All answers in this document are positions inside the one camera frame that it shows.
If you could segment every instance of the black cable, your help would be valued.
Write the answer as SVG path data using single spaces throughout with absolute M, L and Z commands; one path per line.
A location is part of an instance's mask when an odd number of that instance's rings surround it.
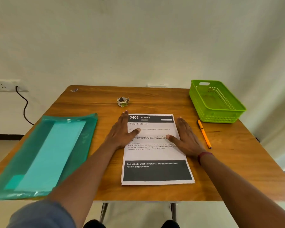
M 23 96 L 18 92 L 18 86 L 16 86 L 16 92 L 17 92 L 17 94 L 19 94 L 20 97 L 22 97 L 22 98 L 26 101 L 26 105 L 25 105 L 25 107 L 24 107 L 24 109 L 23 109 L 23 117 L 27 120 L 28 123 L 34 125 L 34 124 L 31 123 L 31 122 L 26 118 L 26 116 L 25 116 L 25 109 L 26 109 L 26 107 L 28 106 L 28 100 L 27 100 L 25 97 L 23 97 Z

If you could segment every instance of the electrical socket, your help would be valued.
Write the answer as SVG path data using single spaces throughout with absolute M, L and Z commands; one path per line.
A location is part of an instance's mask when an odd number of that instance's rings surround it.
M 0 91 L 16 92 L 16 86 L 18 86 L 18 92 L 28 92 L 25 85 L 19 79 L 0 79 Z

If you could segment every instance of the green basket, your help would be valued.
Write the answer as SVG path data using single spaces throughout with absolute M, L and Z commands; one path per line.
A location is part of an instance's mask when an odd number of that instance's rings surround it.
M 189 95 L 202 122 L 234 123 L 246 111 L 220 81 L 192 80 Z

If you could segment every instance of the tiled floor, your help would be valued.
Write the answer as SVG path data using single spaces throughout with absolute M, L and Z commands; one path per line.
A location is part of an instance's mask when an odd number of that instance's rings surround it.
M 0 141 L 0 160 L 17 141 Z M 0 228 L 8 224 L 10 216 L 32 201 L 0 201 Z M 279 202 L 285 209 L 285 202 Z M 109 203 L 104 224 L 107 228 L 160 228 L 172 219 L 169 203 L 114 202 Z M 93 203 L 87 221 L 99 219 L 101 202 Z M 177 205 L 180 227 L 238 227 L 223 202 L 182 202 Z

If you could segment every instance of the basket hole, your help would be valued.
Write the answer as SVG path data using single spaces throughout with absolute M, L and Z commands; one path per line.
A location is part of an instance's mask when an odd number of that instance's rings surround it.
M 200 82 L 199 85 L 200 86 L 209 86 L 210 82 Z

